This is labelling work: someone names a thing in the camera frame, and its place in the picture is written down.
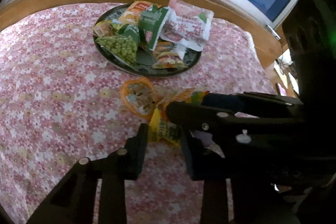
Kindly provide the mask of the yellow green small packet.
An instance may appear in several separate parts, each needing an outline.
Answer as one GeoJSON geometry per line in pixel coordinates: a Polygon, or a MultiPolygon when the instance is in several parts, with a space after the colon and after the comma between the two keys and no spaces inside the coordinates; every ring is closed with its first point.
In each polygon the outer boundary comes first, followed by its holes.
{"type": "Polygon", "coordinates": [[[176,125],[165,120],[159,109],[155,109],[149,122],[148,142],[168,141],[179,147],[181,145],[176,125]]]}

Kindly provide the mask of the small yellow snack packet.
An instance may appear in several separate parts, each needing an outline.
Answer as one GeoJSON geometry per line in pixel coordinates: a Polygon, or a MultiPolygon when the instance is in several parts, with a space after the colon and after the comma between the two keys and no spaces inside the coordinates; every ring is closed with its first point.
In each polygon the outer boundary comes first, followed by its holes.
{"type": "Polygon", "coordinates": [[[93,32],[97,37],[114,36],[115,30],[112,21],[101,21],[94,25],[93,32]]]}

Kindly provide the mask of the dark green snack bag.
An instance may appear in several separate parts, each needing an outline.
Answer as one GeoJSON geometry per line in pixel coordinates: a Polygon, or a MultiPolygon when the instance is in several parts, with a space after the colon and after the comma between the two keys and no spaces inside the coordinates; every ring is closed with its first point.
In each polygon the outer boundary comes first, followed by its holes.
{"type": "Polygon", "coordinates": [[[169,14],[169,8],[158,7],[156,5],[151,5],[147,10],[141,12],[138,21],[139,33],[142,41],[146,43],[149,50],[155,50],[169,14]]]}

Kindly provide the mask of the orange striped snack packet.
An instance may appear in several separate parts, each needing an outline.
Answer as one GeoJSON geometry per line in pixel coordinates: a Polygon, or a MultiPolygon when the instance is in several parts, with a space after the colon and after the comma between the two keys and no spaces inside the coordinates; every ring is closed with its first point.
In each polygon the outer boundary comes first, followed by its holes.
{"type": "Polygon", "coordinates": [[[185,68],[183,59],[186,50],[187,48],[183,45],[159,41],[153,51],[155,62],[151,67],[154,69],[185,68]]]}

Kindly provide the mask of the large orange chips bag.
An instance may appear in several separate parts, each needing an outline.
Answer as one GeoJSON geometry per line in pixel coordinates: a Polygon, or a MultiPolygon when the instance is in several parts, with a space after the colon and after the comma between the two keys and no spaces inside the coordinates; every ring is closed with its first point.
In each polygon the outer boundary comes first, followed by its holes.
{"type": "Polygon", "coordinates": [[[138,25],[139,21],[150,19],[151,12],[158,10],[162,5],[148,1],[134,1],[118,18],[123,24],[138,25]]]}

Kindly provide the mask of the orange green candy packet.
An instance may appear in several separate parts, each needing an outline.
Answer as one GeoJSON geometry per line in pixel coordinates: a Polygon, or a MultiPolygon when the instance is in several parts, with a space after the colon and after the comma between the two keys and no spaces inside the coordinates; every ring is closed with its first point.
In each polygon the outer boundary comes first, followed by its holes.
{"type": "Polygon", "coordinates": [[[192,105],[200,105],[210,92],[203,88],[188,88],[171,92],[163,97],[157,104],[157,108],[161,111],[166,110],[171,102],[185,102],[192,105]]]}

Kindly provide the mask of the pink floral bed sheet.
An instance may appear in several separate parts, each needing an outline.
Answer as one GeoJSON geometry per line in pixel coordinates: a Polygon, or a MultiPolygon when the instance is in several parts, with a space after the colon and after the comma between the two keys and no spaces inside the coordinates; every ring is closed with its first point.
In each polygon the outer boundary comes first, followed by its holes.
{"type": "MultiPolygon", "coordinates": [[[[108,156],[146,122],[120,100],[121,85],[138,77],[93,42],[98,18],[118,5],[55,7],[1,31],[1,205],[14,223],[26,223],[78,159],[108,156]]],[[[275,94],[251,39],[214,19],[197,65],[151,81],[162,95],[197,87],[275,94]]],[[[203,183],[190,180],[182,157],[176,145],[148,144],[141,176],[125,183],[127,223],[199,223],[203,183]]]]}

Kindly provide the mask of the green pea snack packet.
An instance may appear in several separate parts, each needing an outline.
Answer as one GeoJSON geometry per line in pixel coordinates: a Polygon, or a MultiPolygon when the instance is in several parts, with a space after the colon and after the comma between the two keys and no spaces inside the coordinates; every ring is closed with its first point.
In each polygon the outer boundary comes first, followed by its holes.
{"type": "Polygon", "coordinates": [[[138,44],[130,36],[99,37],[96,39],[96,43],[127,64],[133,65],[136,62],[138,44]]]}

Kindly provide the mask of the purple snack packet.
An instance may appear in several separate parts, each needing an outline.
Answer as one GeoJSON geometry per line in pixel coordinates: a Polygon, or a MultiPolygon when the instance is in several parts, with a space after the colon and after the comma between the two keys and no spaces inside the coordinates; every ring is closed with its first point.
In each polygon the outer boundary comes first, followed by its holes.
{"type": "Polygon", "coordinates": [[[201,142],[203,143],[203,145],[206,149],[214,151],[215,153],[220,155],[222,158],[225,158],[223,151],[221,150],[219,145],[217,145],[213,141],[213,136],[210,133],[195,131],[193,133],[193,136],[195,138],[198,138],[199,140],[201,140],[201,142]]]}

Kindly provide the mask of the pink white snack bag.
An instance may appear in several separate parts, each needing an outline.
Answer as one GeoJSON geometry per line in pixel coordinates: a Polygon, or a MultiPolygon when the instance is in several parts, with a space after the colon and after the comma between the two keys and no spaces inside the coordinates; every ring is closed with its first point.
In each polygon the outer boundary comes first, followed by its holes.
{"type": "Polygon", "coordinates": [[[167,8],[170,13],[160,38],[201,52],[210,37],[214,12],[181,0],[170,0],[167,8]]]}

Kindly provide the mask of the floral patterned round plate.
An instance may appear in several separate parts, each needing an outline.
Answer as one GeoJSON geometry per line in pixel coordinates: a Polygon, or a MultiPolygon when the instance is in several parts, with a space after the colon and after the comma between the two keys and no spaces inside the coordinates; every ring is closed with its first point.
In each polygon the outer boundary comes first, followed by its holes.
{"type": "Polygon", "coordinates": [[[173,77],[184,73],[197,65],[199,60],[201,59],[201,52],[197,52],[191,50],[189,48],[186,49],[186,53],[183,58],[184,67],[181,68],[164,68],[164,69],[156,69],[152,66],[156,63],[156,60],[153,56],[152,51],[144,49],[142,45],[138,46],[138,50],[136,53],[135,62],[132,64],[128,64],[118,56],[114,55],[106,48],[101,46],[96,40],[98,36],[94,32],[93,33],[93,41],[97,51],[100,53],[104,59],[109,61],[115,67],[118,67],[122,71],[126,71],[127,73],[131,73],[134,75],[145,76],[145,77],[156,77],[156,78],[165,78],[165,77],[173,77]]]}

